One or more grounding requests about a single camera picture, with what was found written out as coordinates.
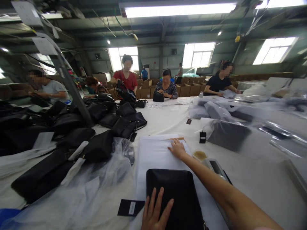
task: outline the black hair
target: black hair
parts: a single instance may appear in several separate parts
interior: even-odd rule
[[[131,61],[131,63],[133,64],[133,59],[128,54],[124,54],[124,56],[122,57],[122,63],[124,64],[126,61]]]
[[[163,71],[162,76],[166,76],[169,75],[170,77],[172,77],[172,72],[170,71],[170,69],[166,69]]]
[[[232,67],[234,67],[234,64],[231,62],[231,61],[227,61],[227,62],[225,62],[225,63],[223,63],[222,64],[222,69],[225,69],[225,68],[227,68],[228,66],[232,66]]]
[[[33,69],[33,70],[29,70],[28,73],[33,73],[33,74],[37,75],[38,77],[44,77],[44,74],[40,70]]]

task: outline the man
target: man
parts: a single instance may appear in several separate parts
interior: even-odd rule
[[[175,77],[177,77],[176,84],[181,84],[182,80],[182,74],[183,74],[183,68],[182,68],[182,62],[179,63],[179,71]]]
[[[143,81],[146,81],[148,79],[148,72],[145,68],[143,68],[142,70],[141,79],[143,79]]]
[[[220,97],[223,96],[223,93],[220,93],[220,90],[230,89],[231,91],[240,94],[230,81],[229,76],[231,75],[234,69],[234,65],[232,62],[228,61],[222,64],[222,68],[220,71],[216,73],[216,75],[212,76],[205,88],[204,96],[213,96],[218,95]]]

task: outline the black clutch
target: black clutch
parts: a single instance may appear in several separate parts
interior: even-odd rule
[[[192,173],[180,170],[149,169],[146,173],[147,195],[151,197],[153,188],[156,188],[157,200],[161,187],[164,187],[164,195],[160,216],[169,200],[174,199],[166,230],[204,230]]]

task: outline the window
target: window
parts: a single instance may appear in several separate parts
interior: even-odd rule
[[[263,43],[253,65],[281,62],[295,41],[295,37],[267,39]]]
[[[139,71],[138,67],[138,48],[134,47],[121,47],[121,48],[109,48],[109,56],[112,64],[113,71],[121,70],[123,68],[122,57],[124,54],[131,55],[133,59],[133,65],[131,70]]]
[[[184,69],[208,67],[214,47],[215,42],[186,44],[182,67]]]
[[[4,73],[4,71],[0,68],[0,79],[1,79],[1,78],[5,78],[5,76],[3,76],[2,73]]]
[[[34,56],[36,56],[36,58],[40,59],[43,62],[46,62],[48,64],[53,65],[53,62],[51,60],[51,58],[48,55],[42,55],[42,54],[35,54]],[[41,65],[42,68],[44,68],[44,71],[46,72],[46,74],[48,75],[55,75],[57,74],[57,71],[55,70],[55,68],[49,67],[44,65],[43,63],[39,63]]]

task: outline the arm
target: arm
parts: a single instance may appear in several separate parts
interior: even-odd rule
[[[174,139],[172,148],[169,147],[169,150],[192,169],[208,192],[224,209],[230,221],[234,224],[235,229],[254,230],[258,227],[266,227],[274,230],[283,230],[282,227],[242,192],[198,160],[188,155],[179,140]]]

